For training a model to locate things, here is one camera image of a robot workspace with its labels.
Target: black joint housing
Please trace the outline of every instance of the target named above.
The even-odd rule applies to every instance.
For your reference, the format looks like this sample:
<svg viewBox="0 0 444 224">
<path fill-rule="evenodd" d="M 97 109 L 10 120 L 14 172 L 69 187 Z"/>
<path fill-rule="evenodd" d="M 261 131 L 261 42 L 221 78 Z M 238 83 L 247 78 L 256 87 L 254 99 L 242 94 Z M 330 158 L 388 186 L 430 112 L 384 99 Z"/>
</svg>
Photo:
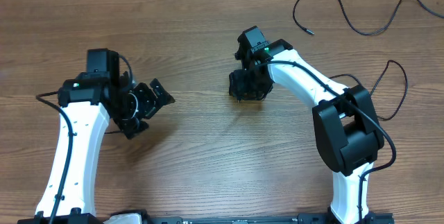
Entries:
<svg viewBox="0 0 444 224">
<path fill-rule="evenodd" d="M 273 88 L 267 67 L 255 68 L 257 64 L 269 62 L 273 56 L 293 47 L 284 40 L 270 44 L 257 26 L 242 32 L 237 38 L 239 49 L 236 60 L 242 63 L 242 69 L 233 71 L 229 76 L 228 93 L 240 100 L 262 100 Z"/>
<path fill-rule="evenodd" d="M 150 83 L 153 90 L 144 83 L 134 88 L 128 72 L 120 76 L 119 58 L 117 52 L 108 49 L 88 50 L 87 71 L 63 83 L 58 102 L 61 107 L 77 102 L 102 103 L 110 118 L 131 139 L 148 128 L 142 119 L 150 119 L 162 106 L 175 101 L 157 79 Z"/>
<path fill-rule="evenodd" d="M 347 89 L 345 98 L 379 124 L 370 94 L 361 85 Z M 340 98 L 321 101 L 313 107 L 313 124 L 316 147 L 324 163 L 334 172 L 351 175 L 353 170 L 377 159 L 377 152 L 384 146 L 382 133 L 360 114 L 343 110 L 348 108 Z M 340 114 L 355 116 L 343 126 Z"/>
</svg>

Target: robotic arm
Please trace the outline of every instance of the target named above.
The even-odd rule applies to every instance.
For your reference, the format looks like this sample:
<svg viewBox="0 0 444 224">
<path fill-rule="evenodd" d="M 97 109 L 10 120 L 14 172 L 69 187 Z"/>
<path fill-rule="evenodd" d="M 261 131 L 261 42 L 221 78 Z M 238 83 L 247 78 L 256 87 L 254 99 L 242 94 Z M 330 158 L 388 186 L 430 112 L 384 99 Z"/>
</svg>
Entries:
<svg viewBox="0 0 444 224">
<path fill-rule="evenodd" d="M 324 163 L 333 171 L 334 196 L 328 212 L 246 220 L 236 217 L 150 218 L 145 210 L 128 210 L 113 214 L 105 224 L 348 224 L 358 222 L 359 213 L 365 216 L 365 223 L 393 224 L 392 214 L 368 211 L 368 175 L 362 192 L 359 191 L 360 176 L 372 168 L 378 150 L 384 145 L 382 134 L 374 124 L 348 107 L 351 102 L 377 123 L 368 91 L 359 85 L 347 88 L 330 80 L 307 64 L 284 40 L 266 41 L 256 26 L 244 31 L 238 42 L 239 50 L 235 57 L 242 62 L 242 69 L 230 74 L 229 93 L 232 96 L 238 101 L 263 100 L 272 90 L 273 83 L 279 83 L 312 109 L 316 147 Z M 60 135 L 51 176 L 34 218 L 19 220 L 17 224 L 47 224 L 51 220 L 50 215 L 55 216 L 54 224 L 103 224 L 94 217 L 94 181 L 100 146 L 109 120 L 113 119 L 120 131 L 131 139 L 148 128 L 142 119 L 150 119 L 162 106 L 174 103 L 174 98 L 156 79 L 150 83 L 152 90 L 144 83 L 135 87 L 129 64 L 129 75 L 125 72 L 121 76 L 119 58 L 128 64 L 114 51 L 89 50 L 87 71 L 76 79 L 66 80 L 59 89 L 58 102 L 68 117 L 66 121 L 60 115 Z M 355 120 L 343 126 L 343 117 L 354 117 Z M 70 127 L 74 136 L 71 159 L 67 159 Z M 71 162 L 66 180 L 60 184 L 67 161 Z M 61 195 L 58 194 L 60 185 L 65 186 Z M 360 193 L 362 203 L 361 209 L 358 209 Z M 54 202 L 58 199 L 60 205 L 54 212 Z"/>
<path fill-rule="evenodd" d="M 94 182 L 101 142 L 110 118 L 128 139 L 148 128 L 150 119 L 162 106 L 174 103 L 157 79 L 134 87 L 130 75 L 119 73 L 123 56 L 107 49 L 89 50 L 87 72 L 66 80 L 58 91 L 58 102 L 71 122 L 74 141 L 65 186 L 56 216 L 71 213 L 95 215 Z M 49 217 L 54 208 L 69 143 L 67 122 L 60 115 L 60 134 L 53 168 L 44 195 L 35 211 Z"/>
<path fill-rule="evenodd" d="M 329 208 L 330 220 L 335 223 L 356 223 L 359 220 L 359 179 L 373 167 L 377 151 L 384 145 L 381 133 L 366 123 L 358 114 L 355 121 L 343 126 L 341 119 L 354 115 L 339 98 L 327 92 L 307 72 L 291 64 L 295 62 L 311 71 L 336 93 L 344 95 L 359 109 L 377 122 L 369 93 L 362 87 L 348 89 L 325 77 L 307 64 L 293 47 L 284 40 L 270 43 L 258 27 L 244 31 L 238 38 L 239 50 L 235 58 L 242 62 L 242 69 L 232 72 L 230 95 L 240 100 L 263 100 L 272 90 L 273 83 L 281 84 L 312 109 L 316 146 L 327 166 L 333 171 L 334 196 Z M 273 61 L 266 67 L 256 67 Z M 366 204 L 368 175 L 362 190 L 363 216 L 368 215 Z"/>
</svg>

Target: white robotic arm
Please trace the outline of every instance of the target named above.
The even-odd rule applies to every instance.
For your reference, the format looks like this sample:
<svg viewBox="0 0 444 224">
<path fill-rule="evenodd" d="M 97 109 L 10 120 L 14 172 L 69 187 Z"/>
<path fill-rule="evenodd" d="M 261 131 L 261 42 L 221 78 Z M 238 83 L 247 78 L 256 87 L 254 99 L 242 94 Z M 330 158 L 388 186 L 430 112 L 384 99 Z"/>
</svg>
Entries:
<svg viewBox="0 0 444 224">
<path fill-rule="evenodd" d="M 122 76 L 119 73 L 119 58 L 128 65 L 129 76 L 126 72 Z M 58 92 L 37 96 L 39 101 L 59 111 L 60 134 L 48 185 L 35 211 L 39 221 L 31 222 L 39 223 L 50 217 L 52 224 L 56 216 L 59 223 L 66 223 L 66 218 L 71 217 L 84 218 L 77 220 L 80 223 L 96 222 L 94 183 L 110 118 L 131 139 L 148 128 L 142 119 L 150 119 L 162 106 L 174 103 L 157 79 L 150 86 L 152 90 L 144 83 L 135 86 L 128 61 L 117 52 L 94 49 L 87 53 L 86 72 L 66 80 Z M 60 108 L 41 98 L 52 94 L 58 95 Z"/>
<path fill-rule="evenodd" d="M 94 182 L 97 161 L 110 116 L 102 103 L 98 105 L 91 105 L 90 102 L 70 103 L 62 110 L 69 117 L 75 135 L 67 179 L 56 215 L 69 215 L 73 208 L 79 208 L 82 214 L 95 215 Z M 60 115 L 60 134 L 53 168 L 44 195 L 35 210 L 36 214 L 43 212 L 43 217 L 49 217 L 54 207 L 54 196 L 57 194 L 62 177 L 67 149 L 67 123 Z"/>
<path fill-rule="evenodd" d="M 338 94 L 343 94 L 344 89 L 347 88 L 345 85 L 336 83 L 327 78 L 315 68 L 310 66 L 294 49 L 284 50 L 274 55 L 273 61 L 277 60 L 296 62 L 306 67 Z M 270 77 L 274 83 L 280 84 L 289 89 L 310 109 L 317 106 L 322 100 L 330 101 L 333 98 L 336 98 L 336 96 L 326 92 L 325 89 L 305 71 L 290 64 L 269 64 L 268 72 L 270 73 Z M 355 169 L 352 175 L 349 176 L 345 176 L 341 172 L 333 172 L 333 200 L 330 205 L 330 209 L 341 223 L 353 224 L 359 220 L 359 212 L 357 208 L 359 176 L 361 176 L 364 171 L 367 171 L 372 167 L 373 163 L 365 163 L 364 165 Z M 363 216 L 368 213 L 368 207 L 366 204 L 368 175 L 366 176 L 366 179 L 367 180 L 364 181 L 363 187 Z"/>
<path fill-rule="evenodd" d="M 360 177 L 373 167 L 376 155 L 372 152 L 377 152 L 382 147 L 377 145 L 382 138 L 371 128 L 365 129 L 365 123 L 361 119 L 358 119 L 359 123 L 343 126 L 340 119 L 350 117 L 351 113 L 344 111 L 336 95 L 327 91 L 313 76 L 332 91 L 365 106 L 367 111 L 373 110 L 374 113 L 368 92 L 361 87 L 351 89 L 354 92 L 350 93 L 345 85 L 334 82 L 307 64 L 284 40 L 274 43 L 266 41 L 257 27 L 244 31 L 238 42 L 239 50 L 235 57 L 242 61 L 243 69 L 230 74 L 230 94 L 238 100 L 263 100 L 271 91 L 272 83 L 277 83 L 289 89 L 308 108 L 313 109 L 314 120 L 317 120 L 314 121 L 316 145 L 324 162 L 333 170 L 334 195 L 330 213 L 334 215 L 336 222 L 358 222 Z M 267 70 L 262 69 L 267 63 Z M 312 74 L 292 64 L 304 67 Z M 366 204 L 367 186 L 368 175 L 362 187 L 362 216 L 369 213 Z"/>
</svg>

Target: wire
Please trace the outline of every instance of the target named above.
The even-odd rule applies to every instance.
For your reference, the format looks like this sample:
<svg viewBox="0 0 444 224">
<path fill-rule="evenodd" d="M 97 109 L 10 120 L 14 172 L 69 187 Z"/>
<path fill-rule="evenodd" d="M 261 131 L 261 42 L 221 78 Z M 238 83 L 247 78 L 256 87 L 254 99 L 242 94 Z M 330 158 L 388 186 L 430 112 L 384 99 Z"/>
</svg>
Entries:
<svg viewBox="0 0 444 224">
<path fill-rule="evenodd" d="M 393 117 L 396 116 L 396 114 L 398 113 L 398 111 L 399 111 L 400 108 L 401 108 L 401 105 L 404 103 L 404 99 L 405 99 L 405 97 L 407 96 L 407 91 L 409 90 L 409 79 L 407 78 L 407 74 L 406 74 L 406 72 L 405 72 L 405 70 L 404 70 L 404 67 L 402 67 L 402 65 L 401 65 L 400 63 L 398 63 L 398 62 L 396 62 L 396 61 L 394 61 L 394 60 L 388 60 L 388 61 L 387 61 L 386 68 L 383 70 L 383 72 L 381 73 L 381 75 L 380 75 L 379 78 L 377 79 L 375 85 L 373 85 L 373 89 L 372 89 L 372 91 L 370 92 L 370 96 L 373 95 L 373 92 L 375 91 L 376 86 L 378 86 L 379 82 L 380 82 L 381 79 L 382 79 L 382 76 L 384 76 L 384 74 L 386 73 L 386 71 L 387 71 L 387 69 L 388 69 L 388 67 L 389 67 L 389 64 L 390 64 L 391 62 L 394 63 L 394 64 L 397 64 L 397 65 L 401 68 L 402 73 L 404 74 L 404 79 L 405 79 L 404 95 L 402 96 L 402 99 L 401 99 L 400 103 L 399 103 L 398 106 L 396 107 L 395 112 L 394 112 L 390 117 L 385 118 L 385 117 L 377 116 L 377 118 L 378 118 L 379 120 L 381 120 L 381 121 L 390 121 Z M 359 79 L 358 79 L 357 77 L 353 76 L 352 74 L 339 74 L 339 75 L 331 76 L 330 78 L 333 79 L 333 78 L 338 78 L 338 77 L 342 77 L 342 76 L 349 76 L 349 77 L 353 78 L 353 79 L 356 81 L 356 83 L 358 83 L 359 85 L 362 85 L 361 82 L 359 81 Z"/>
<path fill-rule="evenodd" d="M 370 92 L 370 96 L 372 96 L 372 95 L 373 95 L 373 92 L 375 92 L 376 86 L 377 86 L 377 85 L 379 84 L 379 82 L 381 81 L 382 76 L 384 76 L 384 74 L 386 73 L 386 71 L 387 71 L 387 69 L 388 69 L 388 67 L 389 67 L 389 64 L 390 64 L 391 62 L 394 63 L 394 64 L 397 64 L 397 65 L 401 68 L 402 73 L 404 74 L 404 79 L 405 79 L 404 95 L 403 95 L 402 98 L 401 98 L 400 104 L 396 107 L 395 112 L 394 112 L 390 117 L 388 117 L 388 118 L 384 118 L 384 117 L 379 117 L 379 116 L 378 116 L 378 118 L 379 118 L 380 120 L 382 120 L 382 121 L 389 121 L 389 120 L 391 120 L 393 117 L 395 117 L 395 115 L 396 115 L 396 114 L 398 113 L 398 111 L 400 110 L 401 105 L 402 105 L 402 103 L 404 102 L 405 97 L 407 96 L 407 91 L 409 90 L 409 79 L 407 79 L 407 74 L 405 73 L 404 68 L 402 67 L 402 65 L 401 65 L 400 63 L 398 63 L 398 62 L 396 62 L 396 61 L 394 61 L 394 60 L 389 60 L 389 61 L 387 61 L 386 68 L 385 68 L 384 71 L 381 73 L 381 76 L 379 76 L 379 78 L 377 79 L 375 85 L 373 86 L 373 89 L 372 89 L 372 91 Z"/>
<path fill-rule="evenodd" d="M 126 63 L 126 66 L 128 66 L 128 70 L 130 71 L 130 80 L 128 81 L 128 84 L 121 89 L 121 91 L 127 92 L 133 88 L 133 71 L 131 69 L 130 63 L 125 57 L 119 54 L 119 58 L 121 58 Z"/>
<path fill-rule="evenodd" d="M 117 133 L 123 133 L 122 130 L 115 130 L 115 131 L 109 131 L 109 132 L 105 132 L 105 134 L 110 135 L 110 134 L 117 134 Z"/>
<path fill-rule="evenodd" d="M 62 177 L 60 179 L 60 184 L 58 186 L 58 191 L 57 194 L 55 195 L 55 202 L 54 202 L 54 207 L 53 207 L 53 211 L 51 212 L 51 217 L 49 218 L 49 224 L 53 224 L 54 222 L 54 218 L 56 217 L 57 214 L 57 210 L 58 210 L 58 206 L 60 204 L 60 200 L 62 198 L 63 195 L 63 187 L 65 186 L 65 181 L 67 180 L 67 174 L 68 174 L 68 168 L 69 168 L 69 162 L 71 161 L 71 154 L 72 154 L 72 146 L 73 146 L 73 142 L 74 142 L 74 133 L 72 130 L 72 125 L 71 125 L 71 121 L 69 120 L 68 116 L 66 115 L 66 113 L 57 105 L 44 100 L 42 97 L 44 96 L 52 96 L 52 95 L 56 95 L 58 92 L 49 92 L 49 93 L 43 93 L 40 95 L 35 96 L 35 99 L 37 99 L 38 101 L 52 107 L 54 110 L 57 110 L 63 117 L 63 119 L 65 120 L 65 122 L 67 123 L 68 126 L 68 151 L 67 151 L 67 158 L 65 160 L 65 166 L 63 167 L 63 172 L 62 172 Z"/>
<path fill-rule="evenodd" d="M 304 26 L 301 26 L 301 25 L 299 24 L 299 22 L 296 20 L 295 11 L 296 11 L 296 6 L 298 5 L 299 1 L 300 1 L 300 0 L 297 0 L 296 3 L 294 4 L 294 7 L 293 7 L 293 20 L 294 20 L 294 22 L 296 23 L 296 25 L 298 25 L 299 28 L 301 28 L 304 32 L 306 32 L 306 33 L 308 33 L 308 34 L 310 34 L 310 35 L 314 35 L 313 31 L 311 31 L 311 30 L 305 28 Z M 439 14 L 439 13 L 436 13 L 436 12 L 430 10 L 430 9 L 429 9 L 427 6 L 425 6 L 420 0 L 416 0 L 416 1 L 417 1 L 417 2 L 420 4 L 420 6 L 421 6 L 422 8 L 424 8 L 424 10 L 426 10 L 427 12 L 431 13 L 431 14 L 434 15 L 434 16 L 440 17 L 441 19 L 444 19 L 444 15 L 441 15 L 441 14 Z M 379 33 L 383 33 L 385 30 L 387 30 L 387 28 L 390 26 L 391 22 L 392 22 L 393 19 L 395 18 L 396 12 L 398 11 L 398 8 L 400 7 L 400 4 L 401 4 L 402 0 L 399 0 L 398 4 L 396 5 L 395 10 L 393 11 L 393 13 L 392 13 L 392 15 L 391 15 L 389 21 L 387 22 L 387 24 L 386 24 L 385 26 L 383 26 L 382 28 L 380 28 L 379 30 L 376 30 L 376 31 L 371 32 L 371 33 L 365 33 L 365 32 L 362 32 L 362 31 L 360 31 L 360 30 L 357 30 L 357 29 L 352 25 L 352 23 L 350 22 L 350 20 L 348 19 L 347 14 L 345 13 L 345 9 L 344 9 L 344 7 L 343 7 L 342 1 L 341 1 L 341 0 L 338 0 L 338 2 L 339 2 L 339 5 L 340 5 L 340 7 L 341 7 L 342 14 L 344 15 L 344 18 L 345 18 L 345 20 L 347 21 L 347 24 L 350 26 L 350 28 L 351 28 L 352 30 L 354 30 L 355 32 L 357 32 L 358 34 L 360 34 L 360 35 L 371 36 L 371 35 L 376 35 L 376 34 L 379 34 Z"/>
<path fill-rule="evenodd" d="M 349 76 L 349 77 L 353 78 L 356 81 L 356 83 L 358 83 L 358 85 L 361 85 L 363 87 L 361 81 L 359 81 L 359 79 L 357 77 L 353 76 L 352 74 L 339 74 L 339 75 L 331 76 L 329 78 L 333 79 L 333 78 L 339 78 L 342 76 Z"/>
<path fill-rule="evenodd" d="M 364 180 L 366 178 L 366 176 L 369 173 L 375 172 L 375 171 L 380 171 L 382 169 L 386 169 L 388 167 L 390 167 L 396 160 L 396 147 L 395 144 L 393 143 L 392 139 L 390 138 L 389 134 L 387 134 L 387 132 L 375 121 L 373 121 L 373 119 L 371 119 L 366 113 L 364 113 L 362 110 L 360 110 L 357 106 L 355 106 L 353 103 L 351 103 L 349 100 L 347 100 L 344 96 L 338 94 L 337 92 L 335 92 L 332 88 L 330 88 L 330 86 L 326 85 L 320 78 L 318 78 L 316 75 L 314 75 L 310 70 L 308 70 L 308 68 L 302 66 L 301 64 L 298 64 L 297 62 L 290 62 L 290 61 L 283 61 L 283 60 L 276 60 L 276 61 L 269 61 L 269 62 L 264 62 L 261 64 L 257 64 L 255 66 L 255 68 L 259 68 L 259 67 L 263 67 L 269 64 L 289 64 L 292 65 L 294 67 L 300 68 L 303 71 L 305 71 L 308 75 L 310 75 L 316 82 L 318 82 L 318 84 L 320 86 L 322 86 L 326 91 L 328 91 L 329 93 L 333 94 L 334 96 L 340 98 L 342 101 L 344 101 L 345 103 L 348 104 L 349 107 L 352 108 L 352 110 L 354 110 L 356 113 L 358 113 L 359 115 L 361 115 L 361 117 L 367 119 L 371 124 L 373 124 L 381 133 L 382 135 L 386 138 L 388 144 L 390 145 L 391 148 L 391 159 L 389 162 L 387 162 L 384 165 L 369 169 L 367 171 L 364 171 L 361 175 L 361 177 L 359 178 L 359 193 L 358 193 L 358 212 L 359 212 L 359 221 L 362 222 L 362 186 L 364 183 Z"/>
</svg>

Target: wooden table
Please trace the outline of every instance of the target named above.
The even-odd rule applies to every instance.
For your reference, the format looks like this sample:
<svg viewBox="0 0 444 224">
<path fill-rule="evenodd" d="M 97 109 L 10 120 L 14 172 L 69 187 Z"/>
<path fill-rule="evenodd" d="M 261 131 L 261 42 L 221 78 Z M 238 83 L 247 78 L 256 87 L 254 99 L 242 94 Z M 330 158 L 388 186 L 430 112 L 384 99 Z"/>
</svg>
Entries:
<svg viewBox="0 0 444 224">
<path fill-rule="evenodd" d="M 444 13 L 444 0 L 423 1 Z M 33 216 L 51 171 L 59 116 L 34 95 L 75 78 L 86 50 L 104 47 L 125 55 L 138 81 L 158 78 L 176 103 L 133 140 L 104 138 L 98 216 L 131 208 L 182 217 L 325 212 L 332 175 L 316 150 L 311 110 L 281 86 L 264 102 L 228 95 L 228 74 L 240 67 L 236 39 L 254 25 L 326 76 L 352 73 L 367 88 L 387 60 L 402 63 L 409 94 L 382 124 L 398 159 L 371 175 L 368 204 L 393 212 L 397 223 L 442 223 L 444 20 L 405 0 L 388 31 L 364 37 L 348 27 L 336 0 L 302 0 L 297 16 L 310 36 L 292 21 L 294 2 L 0 0 L 0 223 Z M 371 31 L 398 0 L 343 2 L 353 24 Z M 377 113 L 390 115 L 403 89 L 401 71 L 389 68 L 373 96 Z M 376 164 L 390 156 L 385 145 Z"/>
</svg>

